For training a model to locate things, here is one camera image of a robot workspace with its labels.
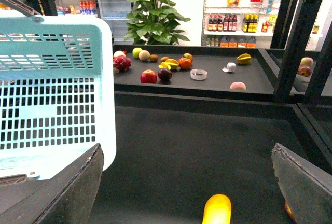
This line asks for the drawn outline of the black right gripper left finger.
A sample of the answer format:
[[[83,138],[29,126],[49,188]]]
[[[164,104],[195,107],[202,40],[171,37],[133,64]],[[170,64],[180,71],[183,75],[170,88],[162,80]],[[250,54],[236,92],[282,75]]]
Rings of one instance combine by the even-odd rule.
[[[96,144],[50,179],[1,186],[1,223],[87,223],[103,165]]]

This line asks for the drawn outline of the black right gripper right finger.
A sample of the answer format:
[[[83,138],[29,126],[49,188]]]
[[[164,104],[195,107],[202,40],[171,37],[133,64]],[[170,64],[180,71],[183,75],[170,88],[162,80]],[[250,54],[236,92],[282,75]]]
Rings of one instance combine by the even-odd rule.
[[[331,223],[331,175],[276,143],[271,154],[281,193],[297,223]]]

